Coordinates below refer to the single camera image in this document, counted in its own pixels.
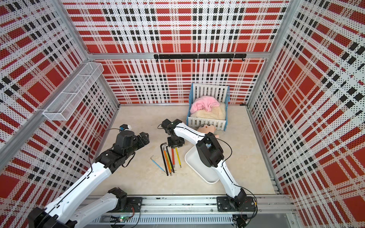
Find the red hex key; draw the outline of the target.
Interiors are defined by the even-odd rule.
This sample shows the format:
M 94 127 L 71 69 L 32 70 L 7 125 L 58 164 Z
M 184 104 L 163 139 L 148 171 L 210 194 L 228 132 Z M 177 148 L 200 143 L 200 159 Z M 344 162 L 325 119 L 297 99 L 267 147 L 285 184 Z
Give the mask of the red hex key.
M 173 167 L 175 168 L 175 154 L 174 154 L 174 148 L 171 148 L 171 159 L 172 159 L 172 164 Z

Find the yellow hex key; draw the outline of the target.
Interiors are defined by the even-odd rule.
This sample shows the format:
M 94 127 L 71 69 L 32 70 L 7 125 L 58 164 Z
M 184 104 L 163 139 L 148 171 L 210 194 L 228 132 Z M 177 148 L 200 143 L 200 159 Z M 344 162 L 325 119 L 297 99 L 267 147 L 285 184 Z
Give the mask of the yellow hex key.
M 181 168 L 182 167 L 182 164 L 181 164 L 180 156 L 179 156 L 179 153 L 178 153 L 178 148 L 175 148 L 175 151 L 176 151 L 176 155 L 177 155 L 177 159 L 178 159 L 179 166 Z

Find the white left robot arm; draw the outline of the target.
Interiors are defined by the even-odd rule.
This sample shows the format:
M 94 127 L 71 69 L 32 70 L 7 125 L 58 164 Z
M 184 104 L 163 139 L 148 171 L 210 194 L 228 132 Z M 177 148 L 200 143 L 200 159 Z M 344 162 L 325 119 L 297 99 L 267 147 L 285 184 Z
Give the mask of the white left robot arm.
M 132 160 L 137 150 L 150 143 L 149 135 L 141 132 L 135 135 L 130 126 L 120 126 L 116 142 L 101 153 L 80 177 L 62 195 L 50 202 L 44 209 L 34 208 L 28 215 L 31 228 L 83 228 L 98 216 L 127 207 L 127 193 L 118 187 L 87 206 L 81 203 L 96 187 L 111 176 L 119 167 L 127 167 L 126 160 Z

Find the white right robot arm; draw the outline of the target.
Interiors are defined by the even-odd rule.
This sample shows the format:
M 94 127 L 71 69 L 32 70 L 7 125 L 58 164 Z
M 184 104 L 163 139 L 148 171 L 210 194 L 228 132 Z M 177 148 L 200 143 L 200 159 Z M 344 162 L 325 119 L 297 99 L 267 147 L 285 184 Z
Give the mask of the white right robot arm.
M 161 127 L 169 135 L 168 142 L 171 146 L 177 147 L 183 144 L 183 139 L 195 145 L 200 163 L 212 170 L 215 177 L 220 180 L 233 211 L 257 211 L 257 200 L 255 197 L 248 196 L 246 189 L 235 181 L 227 167 L 219 139 L 213 133 L 200 133 L 179 119 L 173 122 L 165 119 Z

